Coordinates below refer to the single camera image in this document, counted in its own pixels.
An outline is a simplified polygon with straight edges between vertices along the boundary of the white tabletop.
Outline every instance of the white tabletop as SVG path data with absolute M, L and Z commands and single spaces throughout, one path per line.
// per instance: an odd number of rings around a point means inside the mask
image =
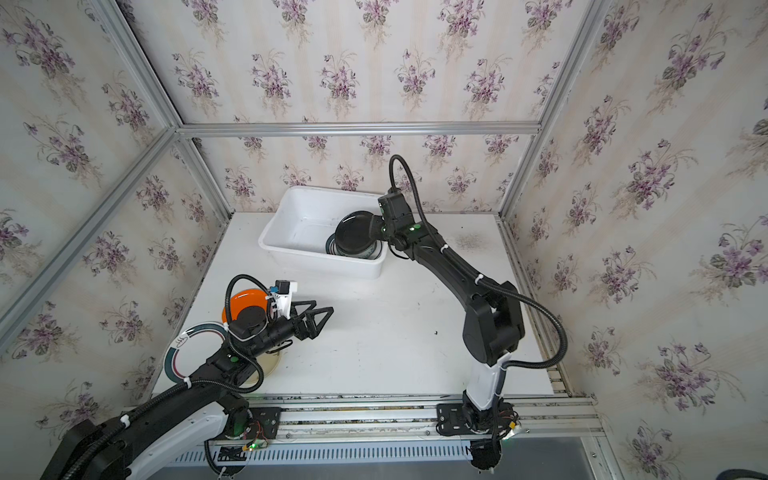
M 462 340 L 464 310 L 425 267 L 388 255 L 376 280 L 288 270 L 259 248 L 258 238 L 273 214 L 234 214 L 182 331 L 221 322 L 223 296 L 233 276 L 248 273 L 265 285 L 296 280 L 293 300 L 317 300 L 335 310 L 314 340 L 283 351 L 259 393 L 270 395 L 450 395 L 460 394 L 476 361 Z M 499 283 L 515 282 L 492 215 L 429 216 L 445 240 L 471 265 Z M 238 292 L 251 288 L 241 280 Z M 513 358 L 541 361 L 527 313 L 525 338 Z M 154 392 L 173 383 L 160 374 Z M 507 396 L 552 395 L 545 370 L 511 369 Z

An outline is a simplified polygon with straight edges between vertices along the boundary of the white plastic tub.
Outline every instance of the white plastic tub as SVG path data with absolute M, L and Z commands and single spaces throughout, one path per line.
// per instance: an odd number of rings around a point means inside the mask
M 341 219 L 358 210 L 380 214 L 378 194 L 318 187 L 288 189 L 275 216 L 259 237 L 259 246 L 283 266 L 355 278 L 379 277 L 386 246 L 375 260 L 326 253 L 326 240 Z

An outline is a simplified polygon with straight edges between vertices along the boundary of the black cable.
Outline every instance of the black cable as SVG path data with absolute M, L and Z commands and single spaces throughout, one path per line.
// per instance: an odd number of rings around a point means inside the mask
M 267 293 L 269 290 L 257 279 L 253 278 L 251 275 L 241 274 L 238 276 L 235 276 L 232 280 L 230 280 L 230 284 L 227 286 L 227 296 L 224 300 L 224 314 L 227 316 L 227 322 L 231 325 L 232 322 L 232 309 L 230 306 L 230 299 L 232 297 L 232 289 L 234 288 L 235 283 L 237 283 L 238 280 L 250 280 L 251 282 L 255 283 L 261 290 L 263 290 L 265 293 Z M 259 389 L 264 382 L 264 370 L 259 365 L 259 363 L 255 360 L 250 358 L 250 356 L 242 353 L 239 351 L 234 344 L 232 344 L 232 336 L 227 330 L 227 346 L 232 350 L 234 353 L 236 353 L 240 358 L 245 359 L 248 363 L 253 365 L 256 368 L 256 371 L 259 373 L 259 380 L 256 382 L 256 385 L 251 386 L 249 388 L 240 388 L 238 386 L 233 386 L 228 383 L 219 382 L 217 380 L 208 380 L 208 379 L 196 379 L 191 380 L 191 385 L 215 385 L 219 386 L 223 389 L 229 390 L 230 392 L 235 393 L 252 393 L 255 392 L 257 389 Z M 155 396 L 152 399 L 149 399 L 145 403 L 142 403 L 135 409 L 131 410 L 128 415 L 128 421 L 129 423 L 135 422 L 139 417 L 144 415 L 145 413 L 152 410 L 154 407 L 160 405 L 162 402 L 165 402 L 167 399 L 169 399 L 172 396 L 175 396 L 179 392 L 183 392 L 187 389 L 187 385 L 185 383 L 179 383 L 168 390 L 165 390 L 164 392 L 160 393 L 158 396 Z M 83 452 L 82 455 L 80 455 L 80 458 L 78 458 L 75 463 L 72 464 L 72 466 L 67 470 L 65 475 L 61 477 L 61 480 L 72 480 L 75 478 L 77 473 L 83 469 L 88 463 L 93 460 L 93 458 L 102 450 L 104 447 L 109 443 L 110 440 L 112 440 L 115 436 L 117 436 L 120 432 L 125 430 L 125 425 L 120 424 L 116 425 L 112 430 L 109 432 L 105 432 L 98 440 L 93 442 L 88 449 Z
M 432 238 L 432 241 L 435 242 L 435 245 L 439 245 L 440 242 L 438 241 L 435 234 L 432 232 L 432 226 L 429 224 L 429 222 L 426 219 L 426 216 L 424 215 L 424 210 L 422 209 L 422 202 L 419 199 L 419 190 L 416 187 L 416 182 L 413 180 L 413 174 L 411 173 L 411 169 L 406 163 L 406 160 L 400 155 L 392 155 L 389 159 L 389 182 L 392 185 L 392 188 L 397 188 L 397 186 L 395 185 L 395 171 L 393 168 L 395 164 L 395 160 L 400 162 L 403 170 L 406 171 L 406 176 L 408 177 L 408 181 L 411 184 L 411 190 L 413 190 L 413 200 L 416 203 L 416 210 L 419 212 L 419 217 L 424 223 L 427 229 L 427 233 L 429 233 L 429 236 L 430 238 Z M 461 257 L 459 257 L 458 254 L 450 246 L 448 246 L 445 249 L 442 249 L 441 251 L 446 256 L 446 258 L 448 258 L 449 261 L 453 263 L 454 266 L 456 266 L 456 268 L 460 269 L 461 271 L 468 274 L 469 276 L 474 276 L 474 277 L 479 276 L 480 272 L 474 269 L 470 270 L 470 268 L 465 266 L 465 262 L 459 261 Z M 533 300 L 532 298 L 529 298 L 525 295 L 521 295 L 520 293 L 517 293 L 517 292 L 513 292 L 512 290 L 506 289 L 503 286 L 497 285 L 496 282 L 491 282 L 490 280 L 481 278 L 480 280 L 478 280 L 478 285 L 482 285 L 488 288 L 489 290 L 493 290 L 494 292 L 499 293 L 503 296 L 513 298 L 518 302 L 523 302 L 526 305 L 529 305 L 535 308 L 536 310 L 538 310 L 539 312 L 543 313 L 544 316 L 547 317 L 547 319 L 554 326 L 555 331 L 557 331 L 558 333 L 558 338 L 560 339 L 560 346 L 558 348 L 558 351 L 550 359 L 546 359 L 543 362 L 523 362 L 521 360 L 508 360 L 502 363 L 503 369 L 507 369 L 511 366 L 517 366 L 524 369 L 548 369 L 549 367 L 555 366 L 560 361 L 563 360 L 563 358 L 565 357 L 565 353 L 568 351 L 568 337 L 565 335 L 565 328 L 563 328 L 562 323 L 560 323 L 560 320 L 558 320 L 558 318 L 554 316 L 552 312 L 547 310 L 544 306 L 542 306 L 539 302 Z
M 235 276 L 232 280 L 230 280 L 229 285 L 227 285 L 227 292 L 224 295 L 224 315 L 227 316 L 227 326 L 232 325 L 232 306 L 230 305 L 232 301 L 232 289 L 235 287 L 235 283 L 237 283 L 238 280 L 249 280 L 256 284 L 261 290 L 264 291 L 264 293 L 268 293 L 269 290 L 264 286 L 263 283 L 261 283 L 256 278 L 252 277 L 251 275 L 247 275 L 245 273 L 241 273 L 240 275 Z M 253 367 L 256 369 L 256 371 L 259 373 L 259 380 L 256 382 L 256 385 L 251 386 L 248 389 L 242 389 L 242 392 L 238 393 L 252 393 L 256 392 L 260 387 L 261 384 L 264 382 L 264 369 L 261 368 L 261 365 L 256 361 L 256 359 L 250 358 L 250 355 L 243 353 L 235 347 L 235 345 L 232 343 L 232 334 L 230 333 L 229 328 L 227 328 L 227 346 L 235 352 L 240 358 L 245 359 L 248 363 L 253 365 Z
M 404 257 L 403 255 L 398 255 L 397 253 L 395 253 L 395 251 L 392 249 L 391 243 L 387 243 L 387 245 L 389 245 L 389 251 L 392 252 L 392 255 L 394 255 L 395 257 L 402 258 L 403 260 L 411 260 L 408 257 Z

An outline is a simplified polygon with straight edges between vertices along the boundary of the metal vent grille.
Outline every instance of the metal vent grille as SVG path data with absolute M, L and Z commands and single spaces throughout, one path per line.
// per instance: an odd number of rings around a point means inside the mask
M 305 465 L 330 463 L 429 462 L 471 460 L 468 440 L 435 440 L 418 442 L 358 442 L 302 445 L 270 445 L 264 450 L 248 452 L 246 458 L 220 462 L 218 446 L 211 453 L 218 465 Z M 179 456 L 169 467 L 206 465 L 202 447 Z

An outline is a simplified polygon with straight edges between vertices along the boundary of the floral wallpaper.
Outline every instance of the floral wallpaper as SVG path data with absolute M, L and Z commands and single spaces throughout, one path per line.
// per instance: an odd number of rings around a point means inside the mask
M 6 476 L 38 478 L 69 428 L 143 398 L 223 229 L 204 198 L 169 151 L 2 353 L 0 422 L 26 432 L 3 441 Z
M 161 132 L 88 0 L 0 3 L 0 314 Z
M 626 478 L 768 472 L 767 12 L 614 2 L 508 218 Z
M 118 4 L 184 121 L 230 123 L 535 119 L 589 1 Z
M 383 193 L 389 157 L 411 167 L 425 211 L 498 211 L 528 135 L 203 138 L 201 154 L 237 211 L 274 212 L 294 185 Z M 396 183 L 413 202 L 402 167 Z
M 4 0 L 0 31 L 2 314 L 163 125 L 88 0 Z M 166 154 L 0 353 L 4 477 L 141 399 L 222 229 L 205 198 Z

